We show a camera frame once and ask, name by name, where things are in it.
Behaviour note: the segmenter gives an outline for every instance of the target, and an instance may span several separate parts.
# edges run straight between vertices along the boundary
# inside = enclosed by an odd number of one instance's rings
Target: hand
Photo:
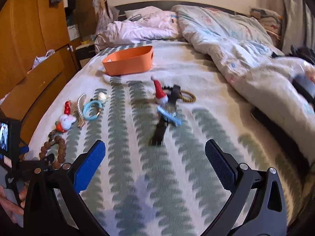
[[[19,194],[19,197],[22,201],[21,207],[23,208],[25,206],[26,193],[27,193],[27,186],[24,185],[22,191]],[[22,215],[22,216],[24,215],[23,208],[19,207],[18,205],[6,199],[3,186],[1,185],[0,185],[0,204],[2,205],[3,209],[5,210],[5,212],[7,213],[7,215],[9,216],[9,218],[12,220],[13,223],[17,223],[14,217],[14,214]]]

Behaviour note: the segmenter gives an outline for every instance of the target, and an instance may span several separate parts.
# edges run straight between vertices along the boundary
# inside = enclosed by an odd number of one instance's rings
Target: plastic bag
[[[119,10],[117,10],[114,6],[108,6],[109,11],[108,15],[105,8],[105,1],[106,0],[93,0],[95,14],[98,14],[99,16],[99,20],[95,31],[96,35],[105,31],[109,23],[112,23],[118,19]]]
[[[43,62],[45,59],[49,58],[54,53],[55,53],[55,50],[49,50],[49,51],[47,51],[46,56],[40,56],[40,57],[36,56],[32,69],[37,67],[41,62]]]
[[[109,14],[110,17],[108,17],[106,10],[100,10],[99,21],[95,32],[96,35],[104,32],[107,29],[108,24],[113,23],[118,19],[119,10],[117,10],[114,6],[109,6]]]

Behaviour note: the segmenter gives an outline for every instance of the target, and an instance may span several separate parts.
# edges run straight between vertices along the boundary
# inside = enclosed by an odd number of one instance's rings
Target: blue hair tie
[[[86,116],[86,113],[88,112],[88,110],[90,109],[91,105],[93,105],[93,104],[97,104],[98,105],[98,107],[99,107],[98,112],[95,115],[93,115],[91,117],[88,117],[88,116]],[[98,100],[92,100],[91,102],[87,103],[84,106],[84,108],[83,108],[83,117],[84,117],[84,119],[85,120],[95,120],[100,115],[100,111],[101,111],[102,107],[103,107],[102,103],[100,101],[98,101]]]

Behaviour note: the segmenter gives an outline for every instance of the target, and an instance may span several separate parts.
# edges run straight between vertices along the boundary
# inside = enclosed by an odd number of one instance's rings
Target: bedspread
[[[200,235],[230,195],[205,156],[209,139],[253,169],[275,167],[284,189],[288,221],[295,217],[302,205],[302,189],[294,166],[269,132],[251,117],[252,106],[226,83],[214,63],[189,43],[147,41],[138,45],[153,45],[152,69],[122,77],[104,74],[104,56],[129,45],[107,48],[94,57],[43,116],[27,158],[38,157],[65,101],[76,100],[82,93],[89,100],[104,92],[111,99],[101,115],[82,129],[73,125],[62,137],[67,142],[66,162],[70,163],[97,139],[106,145],[103,162],[80,194],[111,236]],[[178,84],[197,98],[195,103],[177,102],[183,124],[169,125],[160,147],[150,145],[158,122],[152,75],[162,85]],[[50,152],[56,154],[57,148],[53,146]],[[57,197],[67,221],[74,225],[61,194]],[[249,203],[236,225],[243,222],[248,209]]]

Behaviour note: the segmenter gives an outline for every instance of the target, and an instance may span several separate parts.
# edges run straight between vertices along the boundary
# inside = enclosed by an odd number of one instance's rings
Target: rope ring
[[[183,93],[188,95],[190,98],[184,98],[183,97]],[[196,102],[196,96],[194,94],[190,93],[189,91],[186,91],[186,90],[182,90],[178,94],[178,98],[180,98],[185,103],[194,103],[194,102]]]

